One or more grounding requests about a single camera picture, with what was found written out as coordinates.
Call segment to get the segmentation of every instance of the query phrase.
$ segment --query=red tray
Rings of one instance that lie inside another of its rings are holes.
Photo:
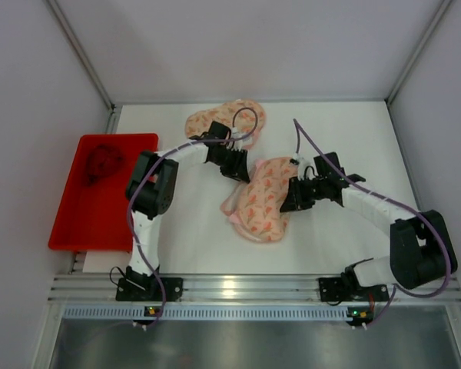
[[[86,185],[88,155],[100,144],[120,149],[124,160],[113,175]],[[158,136],[85,135],[77,147],[48,246],[53,250],[131,251],[124,190],[139,154],[156,151]]]

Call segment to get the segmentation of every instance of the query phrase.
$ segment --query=purple cable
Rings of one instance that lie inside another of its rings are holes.
[[[168,156],[171,156],[173,155],[175,152],[177,151],[180,151],[180,150],[183,150],[185,148],[188,148],[192,145],[201,145],[201,144],[209,144],[209,143],[229,143],[229,142],[236,142],[236,141],[241,141],[241,140],[245,140],[246,138],[250,137],[254,131],[256,130],[257,126],[258,126],[258,114],[255,112],[254,109],[252,108],[248,108],[248,107],[243,107],[243,108],[240,108],[239,110],[236,111],[236,113],[234,114],[234,117],[232,119],[232,124],[234,126],[234,122],[236,120],[236,117],[239,113],[241,113],[243,110],[249,110],[249,111],[252,111],[253,114],[254,114],[254,126],[253,128],[248,132],[246,133],[245,135],[243,135],[242,137],[239,137],[239,138],[226,138],[226,139],[203,139],[203,140],[198,140],[198,141],[189,141],[189,142],[186,142],[180,146],[178,146],[177,148],[173,148],[172,150],[168,151],[168,152],[165,152],[155,163],[154,165],[152,165],[152,167],[148,170],[147,174],[143,177],[143,179],[141,180],[140,184],[138,185],[137,189],[134,191],[133,195],[131,196],[130,198],[130,201],[128,202],[128,210],[127,210],[127,214],[126,214],[126,218],[127,218],[127,223],[128,223],[128,227],[130,228],[130,232],[131,232],[131,235],[133,236],[133,239],[135,239],[135,242],[137,243],[137,249],[138,249],[138,252],[140,253],[140,256],[141,256],[141,259],[144,261],[144,263],[147,265],[148,269],[152,272],[152,274],[154,275],[156,281],[159,283],[159,286],[161,286],[161,291],[162,291],[162,304],[161,304],[161,309],[159,310],[159,313],[156,315],[155,317],[155,320],[152,322],[152,324],[150,324],[148,327],[151,327],[153,326],[157,321],[159,321],[162,317],[162,314],[164,313],[164,306],[166,305],[166,290],[164,288],[164,284],[162,283],[162,280],[161,278],[159,277],[159,274],[155,271],[155,269],[152,267],[152,265],[149,263],[149,261],[147,260],[147,258],[145,257],[143,251],[141,250],[141,246],[140,246],[140,240],[138,239],[138,236],[137,234],[135,233],[135,230],[134,230],[134,225],[133,225],[133,221],[131,219],[131,211],[133,209],[133,204],[134,204],[134,201],[135,199],[137,198],[137,196],[140,194],[140,191],[141,189],[145,186],[145,184],[147,183],[148,179],[152,176],[152,174],[154,173],[155,169],[159,166],[159,164],[165,159],[167,158]]]
[[[372,196],[376,197],[376,198],[380,198],[381,200],[383,201],[386,201],[390,204],[393,204],[395,206],[397,206],[398,208],[402,208],[406,211],[409,211],[410,213],[412,213],[413,215],[415,215],[416,217],[418,217],[424,224],[425,226],[429,229],[430,232],[432,232],[434,238],[436,239],[437,241],[437,244],[439,245],[439,248],[441,250],[441,252],[443,253],[443,256],[444,256],[444,262],[446,264],[446,273],[445,273],[445,276],[444,276],[444,282],[442,283],[442,285],[437,288],[434,292],[431,292],[429,294],[414,294],[413,292],[410,292],[408,291],[407,289],[401,287],[400,285],[398,284],[395,284],[395,290],[393,290],[393,295],[391,296],[391,299],[390,300],[393,300],[394,298],[394,294],[396,293],[396,288],[401,290],[404,294],[407,294],[408,296],[411,296],[413,298],[433,298],[439,294],[442,294],[444,292],[444,290],[446,289],[447,285],[449,284],[449,280],[451,278],[451,261],[449,259],[449,254],[447,253],[447,250],[446,250],[446,246],[444,244],[444,241],[443,239],[440,237],[440,234],[437,232],[437,230],[429,223],[429,221],[427,221],[427,219],[421,215],[417,210],[411,208],[410,206],[408,205],[405,205],[399,201],[396,201],[396,200],[393,200],[392,198],[388,198],[387,196],[383,196],[377,192],[374,192],[374,191],[371,191],[371,190],[368,190],[362,186],[360,186],[359,184],[351,181],[346,175],[344,175],[340,169],[338,169],[335,164],[333,164],[331,162],[330,159],[328,159],[328,157],[320,150],[320,148],[314,143],[314,141],[312,140],[311,137],[309,137],[309,135],[304,131],[304,129],[302,128],[302,126],[299,124],[299,122],[297,121],[297,119],[294,119],[294,124],[296,126],[297,129],[300,130],[300,132],[302,132],[302,134],[304,135],[304,137],[309,141],[309,143],[313,146],[314,150],[316,150],[318,152],[319,155],[321,155],[321,157],[323,158],[323,160],[328,163],[328,165],[341,177],[343,178],[345,181],[348,182],[349,185],[351,186],[354,186],[355,188],[361,190],[362,192],[365,192],[366,194],[371,194]],[[389,301],[388,304],[386,304],[386,306],[384,307],[383,311],[389,307],[389,305],[391,304],[391,302]]]
[[[294,126],[295,126],[295,132],[297,133],[297,147],[295,149],[295,153],[299,154],[299,150],[300,150],[300,132],[299,132],[299,128],[296,125],[294,125]]]

